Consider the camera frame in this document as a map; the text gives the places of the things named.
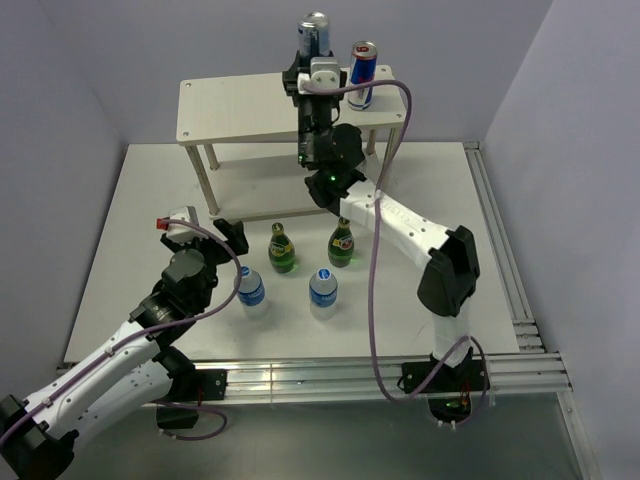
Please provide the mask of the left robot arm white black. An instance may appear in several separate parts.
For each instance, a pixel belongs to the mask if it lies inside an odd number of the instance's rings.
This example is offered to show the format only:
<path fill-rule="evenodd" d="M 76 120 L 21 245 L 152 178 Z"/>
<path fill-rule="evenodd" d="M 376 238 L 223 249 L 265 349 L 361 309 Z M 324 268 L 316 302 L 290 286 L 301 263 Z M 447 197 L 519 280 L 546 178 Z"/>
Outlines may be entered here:
<path fill-rule="evenodd" d="M 214 222 L 213 234 L 179 219 L 161 218 L 162 243 L 173 256 L 149 296 L 83 361 L 24 399 L 1 402 L 1 455 L 20 479 L 56 479 L 74 450 L 137 407 L 198 412 L 201 377 L 174 342 L 209 305 L 217 268 L 249 251 L 242 222 Z"/>

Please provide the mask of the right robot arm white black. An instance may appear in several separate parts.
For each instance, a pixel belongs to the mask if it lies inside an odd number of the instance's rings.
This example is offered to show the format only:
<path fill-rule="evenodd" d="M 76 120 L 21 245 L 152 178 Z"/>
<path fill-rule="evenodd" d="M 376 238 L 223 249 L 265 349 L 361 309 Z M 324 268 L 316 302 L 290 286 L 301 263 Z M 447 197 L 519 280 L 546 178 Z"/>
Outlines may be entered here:
<path fill-rule="evenodd" d="M 298 162 L 311 173 L 305 179 L 311 198 L 368 228 L 376 240 L 392 243 L 421 270 L 417 296 L 435 316 L 433 378 L 443 389 L 457 388 L 467 377 L 464 361 L 473 350 L 463 305 L 480 276 L 474 235 L 464 226 L 433 223 L 384 193 L 390 160 L 383 161 L 376 180 L 368 179 L 361 169 L 360 129 L 333 118 L 348 93 L 380 86 L 406 91 L 407 86 L 391 79 L 351 85 L 332 55 L 309 54 L 295 56 L 282 82 L 297 109 Z"/>

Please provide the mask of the Red Bull can blue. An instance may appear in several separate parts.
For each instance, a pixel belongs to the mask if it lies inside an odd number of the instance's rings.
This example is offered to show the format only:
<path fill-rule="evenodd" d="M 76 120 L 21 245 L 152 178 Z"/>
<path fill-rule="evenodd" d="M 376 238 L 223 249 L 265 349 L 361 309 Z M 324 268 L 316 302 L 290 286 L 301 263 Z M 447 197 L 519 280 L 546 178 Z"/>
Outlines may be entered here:
<path fill-rule="evenodd" d="M 358 41 L 351 49 L 349 84 L 360 85 L 375 79 L 378 50 L 370 41 Z M 347 94 L 349 106 L 354 110 L 367 109 L 372 101 L 373 88 L 354 90 Z"/>

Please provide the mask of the Pocari Sweat bottle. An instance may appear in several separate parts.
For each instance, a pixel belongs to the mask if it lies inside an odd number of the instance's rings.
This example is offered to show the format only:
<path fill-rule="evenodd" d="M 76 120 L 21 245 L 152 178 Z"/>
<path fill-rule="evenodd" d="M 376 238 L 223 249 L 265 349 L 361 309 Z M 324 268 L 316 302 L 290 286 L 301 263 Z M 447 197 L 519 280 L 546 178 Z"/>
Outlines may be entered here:
<path fill-rule="evenodd" d="M 244 313 L 251 319 L 258 319 L 264 316 L 269 308 L 261 275 L 246 265 L 241 267 L 241 280 L 237 298 Z"/>
<path fill-rule="evenodd" d="M 328 268 L 318 269 L 309 280 L 310 312 L 318 320 L 333 316 L 338 296 L 338 280 Z"/>

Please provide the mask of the silver energy drink can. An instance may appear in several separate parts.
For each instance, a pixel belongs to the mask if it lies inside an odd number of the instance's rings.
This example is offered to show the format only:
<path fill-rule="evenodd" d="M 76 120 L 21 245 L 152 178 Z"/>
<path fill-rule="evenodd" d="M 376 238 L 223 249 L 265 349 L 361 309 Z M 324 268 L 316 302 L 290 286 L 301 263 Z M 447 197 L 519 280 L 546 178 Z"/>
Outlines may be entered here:
<path fill-rule="evenodd" d="M 303 15 L 298 21 L 297 31 L 301 57 L 330 55 L 330 20 L 327 15 L 317 11 Z"/>

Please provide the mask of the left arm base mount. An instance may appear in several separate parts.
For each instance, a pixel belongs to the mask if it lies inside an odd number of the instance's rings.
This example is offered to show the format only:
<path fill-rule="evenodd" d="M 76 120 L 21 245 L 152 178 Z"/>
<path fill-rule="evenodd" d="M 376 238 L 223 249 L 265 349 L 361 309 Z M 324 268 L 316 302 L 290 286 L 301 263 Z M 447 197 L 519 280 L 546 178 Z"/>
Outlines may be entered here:
<path fill-rule="evenodd" d="M 205 401 L 221 401 L 224 399 L 227 385 L 227 371 L 224 369 L 198 370 L 178 374 L 173 380 L 170 390 L 162 401 L 195 402 L 202 405 Z M 156 425 L 162 430 L 190 430 L 199 420 L 200 414 L 177 407 L 160 407 L 156 409 Z"/>

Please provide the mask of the green Perrier bottle yellow label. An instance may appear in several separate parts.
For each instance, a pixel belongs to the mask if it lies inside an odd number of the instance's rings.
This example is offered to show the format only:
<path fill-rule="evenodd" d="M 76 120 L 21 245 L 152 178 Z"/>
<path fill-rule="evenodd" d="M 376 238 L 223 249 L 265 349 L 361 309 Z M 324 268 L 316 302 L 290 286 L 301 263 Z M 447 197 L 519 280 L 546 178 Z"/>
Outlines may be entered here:
<path fill-rule="evenodd" d="M 295 265 L 295 247 L 280 222 L 273 223 L 271 231 L 272 236 L 268 245 L 270 264 L 276 272 L 288 273 Z"/>

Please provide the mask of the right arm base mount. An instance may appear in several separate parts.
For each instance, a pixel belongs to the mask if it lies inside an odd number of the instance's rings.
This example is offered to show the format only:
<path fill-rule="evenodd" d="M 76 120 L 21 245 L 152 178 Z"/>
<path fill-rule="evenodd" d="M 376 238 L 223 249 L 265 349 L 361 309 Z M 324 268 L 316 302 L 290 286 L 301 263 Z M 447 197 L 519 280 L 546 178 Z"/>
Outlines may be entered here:
<path fill-rule="evenodd" d="M 400 390 L 426 395 L 431 414 L 438 422 L 458 425 L 467 420 L 474 409 L 472 395 L 479 394 L 480 405 L 488 396 L 491 384 L 481 360 L 465 359 L 456 367 L 444 365 L 433 373 L 437 361 L 412 361 L 401 364 Z"/>

